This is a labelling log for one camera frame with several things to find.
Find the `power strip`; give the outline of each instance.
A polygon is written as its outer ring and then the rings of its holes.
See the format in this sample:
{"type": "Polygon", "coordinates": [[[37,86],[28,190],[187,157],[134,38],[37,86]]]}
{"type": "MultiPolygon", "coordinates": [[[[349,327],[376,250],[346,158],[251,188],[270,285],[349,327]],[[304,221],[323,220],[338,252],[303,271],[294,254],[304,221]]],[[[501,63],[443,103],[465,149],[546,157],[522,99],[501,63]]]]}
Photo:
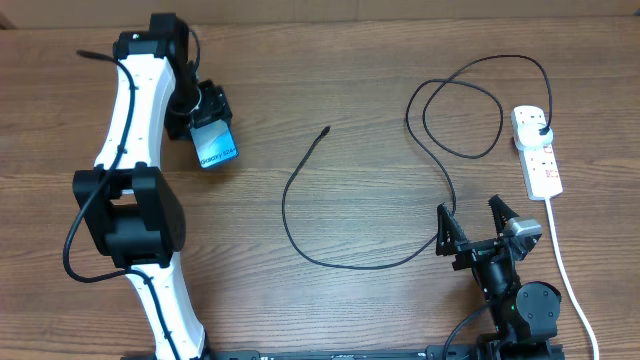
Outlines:
{"type": "Polygon", "coordinates": [[[553,219],[553,209],[551,208],[551,198],[562,192],[560,173],[558,173],[558,163],[553,153],[551,141],[553,132],[549,129],[547,134],[540,134],[540,129],[545,126],[546,120],[544,111],[535,106],[518,106],[511,112],[511,123],[513,124],[513,140],[520,154],[520,163],[524,174],[524,182],[527,186],[527,193],[531,200],[544,200],[549,216],[549,229],[551,231],[551,242],[553,251],[558,262],[558,269],[562,276],[562,281],[567,288],[569,299],[576,308],[584,328],[589,334],[591,347],[593,348],[593,359],[600,359],[600,350],[596,335],[582,311],[578,299],[573,293],[569,277],[562,262],[558,235],[556,234],[555,220],[553,219]]]}
{"type": "Polygon", "coordinates": [[[551,146],[553,131],[549,130],[546,135],[539,133],[546,124],[542,109],[518,106],[511,112],[511,123],[529,199],[544,200],[562,193],[558,163],[551,146]]]}

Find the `white arm segment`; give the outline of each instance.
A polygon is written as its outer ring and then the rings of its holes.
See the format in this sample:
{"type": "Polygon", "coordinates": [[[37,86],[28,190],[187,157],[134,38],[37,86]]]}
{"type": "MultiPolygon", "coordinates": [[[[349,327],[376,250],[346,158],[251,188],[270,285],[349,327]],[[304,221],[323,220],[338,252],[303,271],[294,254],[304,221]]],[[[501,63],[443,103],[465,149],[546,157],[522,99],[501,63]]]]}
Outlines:
{"type": "MultiPolygon", "coordinates": [[[[162,315],[167,328],[171,331],[171,337],[178,349],[180,359],[199,358],[204,349],[205,332],[191,307],[187,287],[182,276],[180,253],[173,253],[169,267],[164,269],[160,268],[158,264],[134,265],[131,268],[142,271],[151,278],[158,294],[162,315]]],[[[160,327],[149,287],[138,275],[128,274],[127,278],[138,292],[144,311],[147,313],[153,336],[156,339],[156,358],[158,360],[175,359],[169,342],[164,338],[162,327],[160,327]]]]}
{"type": "MultiPolygon", "coordinates": [[[[126,152],[117,168],[133,169],[138,162],[160,168],[164,116],[176,84],[173,69],[166,57],[155,58],[153,54],[129,55],[120,62],[131,73],[137,90],[126,152]]],[[[118,93],[111,127],[94,166],[102,164],[104,169],[108,169],[113,163],[127,120],[129,96],[129,80],[118,67],[118,93]]]]}

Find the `wooden table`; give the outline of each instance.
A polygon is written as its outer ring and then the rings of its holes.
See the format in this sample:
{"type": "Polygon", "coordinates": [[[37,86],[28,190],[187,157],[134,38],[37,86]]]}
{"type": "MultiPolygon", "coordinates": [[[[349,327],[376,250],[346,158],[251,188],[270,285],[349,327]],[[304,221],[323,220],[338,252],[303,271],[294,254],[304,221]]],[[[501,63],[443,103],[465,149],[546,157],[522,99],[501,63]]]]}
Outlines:
{"type": "MultiPolygon", "coordinates": [[[[301,258],[282,226],[284,184],[325,125],[288,199],[291,230],[311,256],[375,265],[399,260],[436,230],[449,202],[435,163],[403,125],[413,90],[467,62],[500,53],[533,56],[554,94],[557,161],[565,192],[554,200],[573,287],[603,358],[640,351],[640,22],[634,17],[364,22],[196,27],[201,75],[223,84],[240,157],[199,168],[188,142],[163,145],[163,172],[187,215],[184,273],[216,349],[263,352],[422,348],[439,344],[482,303],[469,271],[429,248],[384,271],[322,268],[301,258]]],[[[109,53],[121,29],[0,32],[0,358],[117,359],[151,352],[153,338],[124,279],[84,285],[62,268],[77,212],[75,170],[90,169],[109,126],[115,69],[75,55],[109,53]]],[[[496,94],[504,136],[480,160],[421,139],[450,171],[458,219],[475,240],[491,237],[493,194],[545,225],[518,264],[523,281],[561,282],[541,202],[527,199],[508,113],[546,110],[538,70],[497,60],[465,80],[496,94]]],[[[423,93],[412,112],[419,128],[423,93]]],[[[433,131],[460,151],[484,150],[495,104],[448,87],[429,112],[433,131]]],[[[110,271],[85,227],[72,252],[78,272],[110,271]]],[[[559,336],[569,359],[587,359],[582,324],[565,296],[559,336]]],[[[485,316],[458,341],[491,331],[485,316]]]]}

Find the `robotic arm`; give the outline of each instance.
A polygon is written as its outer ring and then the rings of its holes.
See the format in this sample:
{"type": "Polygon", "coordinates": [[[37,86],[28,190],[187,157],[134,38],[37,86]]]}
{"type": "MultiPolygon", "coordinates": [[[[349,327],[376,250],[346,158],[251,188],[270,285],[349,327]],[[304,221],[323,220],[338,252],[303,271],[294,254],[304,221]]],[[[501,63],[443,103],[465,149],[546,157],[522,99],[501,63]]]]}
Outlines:
{"type": "Polygon", "coordinates": [[[98,251],[111,256],[116,267],[127,269],[126,276],[142,301],[156,339],[155,355],[147,359],[175,359],[175,353],[180,359],[208,359],[210,354],[180,265],[184,213],[160,172],[163,125],[169,138],[193,140],[203,168],[238,154],[222,88],[209,80],[198,83],[195,64],[187,62],[189,31],[175,14],[154,14],[149,31],[120,34],[114,58],[135,83],[125,150],[108,184],[100,187],[105,169],[116,161],[130,107],[129,79],[118,68],[118,92],[104,147],[94,169],[77,171],[73,180],[80,207],[99,191],[84,219],[98,251]],[[112,203],[127,194],[135,196],[135,204],[112,203]],[[163,331],[162,321],[170,334],[163,331]]]}

